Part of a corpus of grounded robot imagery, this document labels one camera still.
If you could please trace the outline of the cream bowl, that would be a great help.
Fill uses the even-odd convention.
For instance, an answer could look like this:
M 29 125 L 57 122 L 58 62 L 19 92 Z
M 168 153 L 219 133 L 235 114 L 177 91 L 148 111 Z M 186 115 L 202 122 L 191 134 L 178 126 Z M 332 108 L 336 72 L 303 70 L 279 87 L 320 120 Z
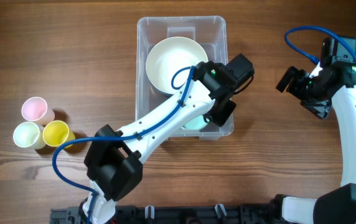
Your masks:
M 186 37 L 170 37 L 156 44 L 146 60 L 146 75 L 158 91 L 173 95 L 189 75 L 183 68 L 207 62 L 208 57 L 203 47 Z

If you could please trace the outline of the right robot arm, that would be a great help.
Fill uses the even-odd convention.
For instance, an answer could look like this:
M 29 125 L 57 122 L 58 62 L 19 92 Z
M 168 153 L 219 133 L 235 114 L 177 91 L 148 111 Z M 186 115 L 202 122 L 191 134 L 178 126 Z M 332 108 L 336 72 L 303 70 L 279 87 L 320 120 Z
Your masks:
M 291 223 L 356 223 L 355 59 L 340 42 L 328 37 L 311 73 L 289 67 L 276 88 L 295 96 L 318 118 L 335 111 L 343 161 L 338 189 L 317 199 L 279 195 L 276 217 Z

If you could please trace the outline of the pale green cup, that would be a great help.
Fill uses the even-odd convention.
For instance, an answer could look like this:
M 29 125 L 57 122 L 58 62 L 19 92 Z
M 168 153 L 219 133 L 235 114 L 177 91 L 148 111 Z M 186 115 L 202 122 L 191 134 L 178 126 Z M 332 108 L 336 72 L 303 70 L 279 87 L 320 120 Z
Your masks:
M 42 149 L 46 143 L 43 139 L 44 127 L 26 121 L 17 126 L 13 133 L 15 145 L 21 148 Z

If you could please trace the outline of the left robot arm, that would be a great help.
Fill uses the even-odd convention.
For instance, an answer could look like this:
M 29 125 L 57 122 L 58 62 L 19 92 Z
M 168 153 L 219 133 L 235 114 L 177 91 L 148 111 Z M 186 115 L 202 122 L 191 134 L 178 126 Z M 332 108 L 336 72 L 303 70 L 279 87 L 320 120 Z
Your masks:
M 110 221 L 117 201 L 142 180 L 149 156 L 189 121 L 202 117 L 223 126 L 236 107 L 232 96 L 242 91 L 254 73 L 243 54 L 226 65 L 200 62 L 190 68 L 184 86 L 146 116 L 117 131 L 109 125 L 99 129 L 84 160 L 94 190 L 82 204 L 85 221 Z

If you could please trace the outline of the pink cup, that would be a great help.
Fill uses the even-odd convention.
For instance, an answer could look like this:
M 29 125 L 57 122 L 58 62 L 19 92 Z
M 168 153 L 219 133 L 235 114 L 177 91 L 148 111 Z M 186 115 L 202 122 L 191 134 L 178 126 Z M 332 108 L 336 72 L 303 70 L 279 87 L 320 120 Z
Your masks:
M 45 126 L 55 119 L 54 111 L 41 97 L 26 100 L 22 105 L 21 114 L 25 120 Z

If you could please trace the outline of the mint green small bowl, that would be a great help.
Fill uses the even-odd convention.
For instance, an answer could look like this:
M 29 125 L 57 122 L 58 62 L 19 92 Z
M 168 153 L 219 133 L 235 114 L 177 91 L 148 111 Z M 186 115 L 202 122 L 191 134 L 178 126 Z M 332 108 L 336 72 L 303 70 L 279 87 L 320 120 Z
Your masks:
M 208 125 L 207 122 L 204 121 L 204 117 L 202 115 L 190 120 L 188 123 L 183 125 L 182 129 L 189 130 L 201 130 Z

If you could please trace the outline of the yellow cup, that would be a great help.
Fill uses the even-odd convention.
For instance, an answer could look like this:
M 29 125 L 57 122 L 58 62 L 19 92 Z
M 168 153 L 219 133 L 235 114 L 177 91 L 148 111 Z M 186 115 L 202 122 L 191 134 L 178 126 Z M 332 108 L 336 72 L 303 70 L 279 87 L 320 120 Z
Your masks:
M 52 121 L 44 128 L 43 140 L 48 146 L 59 147 L 63 143 L 72 141 L 74 139 L 75 135 L 73 131 L 64 121 Z

